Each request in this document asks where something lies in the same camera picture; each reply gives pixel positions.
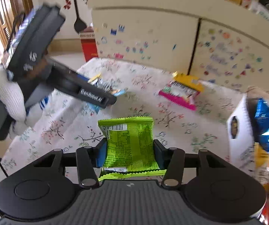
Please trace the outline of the white gloved hand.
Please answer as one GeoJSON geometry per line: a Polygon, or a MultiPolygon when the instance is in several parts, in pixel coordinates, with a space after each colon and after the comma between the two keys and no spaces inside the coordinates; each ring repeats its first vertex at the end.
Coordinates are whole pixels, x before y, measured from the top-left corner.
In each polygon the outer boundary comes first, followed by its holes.
{"type": "Polygon", "coordinates": [[[51,103],[51,90],[43,89],[41,84],[26,84],[26,89],[34,89],[30,103],[25,103],[23,89],[17,82],[10,80],[10,73],[0,67],[0,141],[7,136],[12,139],[33,128],[40,120],[47,105],[51,103]]]}

